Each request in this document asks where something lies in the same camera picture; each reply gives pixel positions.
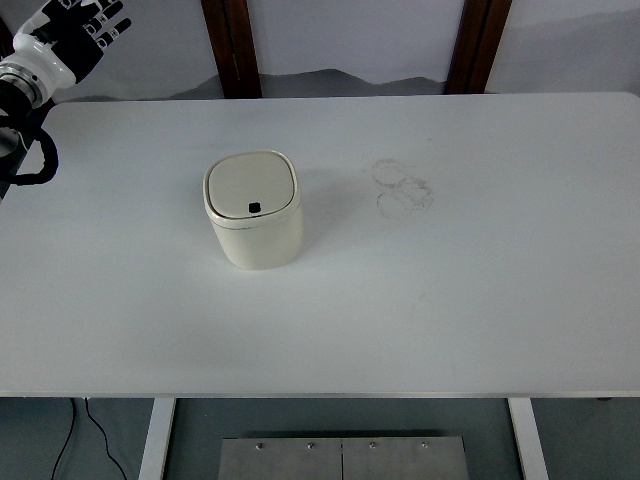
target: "white wall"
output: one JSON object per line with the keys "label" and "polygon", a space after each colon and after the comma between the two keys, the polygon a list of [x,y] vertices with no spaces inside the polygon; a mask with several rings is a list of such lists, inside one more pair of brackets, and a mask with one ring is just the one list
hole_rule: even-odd
{"label": "white wall", "polygon": [[[56,101],[106,95],[159,98],[216,75],[198,0],[124,0],[132,27],[98,67]],[[15,30],[42,2],[14,0],[0,15]],[[284,75],[338,69],[373,83],[444,81],[463,0],[248,0],[258,67]]]}
{"label": "white wall", "polygon": [[640,95],[640,0],[514,0],[487,89]]}

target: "floor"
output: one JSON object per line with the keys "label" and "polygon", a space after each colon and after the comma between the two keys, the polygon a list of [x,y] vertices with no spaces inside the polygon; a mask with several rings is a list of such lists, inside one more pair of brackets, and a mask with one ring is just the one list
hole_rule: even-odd
{"label": "floor", "polygon": [[[82,399],[55,478],[122,478]],[[91,399],[127,478],[137,478],[151,399]],[[640,478],[640,399],[534,399],[551,480]],[[0,478],[50,478],[71,423],[68,399],[0,398]],[[469,477],[520,479],[502,399],[199,399],[176,406],[165,479],[217,478],[222,438],[460,435]]]}

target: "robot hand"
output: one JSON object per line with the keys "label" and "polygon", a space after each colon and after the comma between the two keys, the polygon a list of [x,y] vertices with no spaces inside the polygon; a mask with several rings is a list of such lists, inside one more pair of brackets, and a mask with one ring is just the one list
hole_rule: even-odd
{"label": "robot hand", "polygon": [[[122,6],[119,0],[50,0],[20,27],[13,38],[15,53],[0,62],[0,160],[18,144],[18,134],[8,129],[38,140],[42,130],[24,122],[32,109],[58,88],[82,81],[102,59],[103,51],[129,28],[128,18],[109,26]],[[53,177],[55,168],[48,171],[37,183]],[[0,168],[0,180],[17,183],[16,178]]]}

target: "metal panel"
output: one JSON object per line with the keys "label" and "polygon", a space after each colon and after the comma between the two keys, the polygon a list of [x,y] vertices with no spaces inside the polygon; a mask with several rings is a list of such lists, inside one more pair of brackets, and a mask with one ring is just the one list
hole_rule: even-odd
{"label": "metal panel", "polygon": [[462,437],[346,438],[344,480],[468,480]]}
{"label": "metal panel", "polygon": [[339,438],[224,439],[219,480],[341,480]]}

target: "small trash can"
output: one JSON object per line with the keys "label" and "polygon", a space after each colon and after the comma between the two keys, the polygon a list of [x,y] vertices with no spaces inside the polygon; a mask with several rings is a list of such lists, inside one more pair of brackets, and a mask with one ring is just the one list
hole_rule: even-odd
{"label": "small trash can", "polygon": [[225,157],[204,176],[204,205],[231,262],[262,270],[302,247],[302,206],[291,161],[271,150]]}

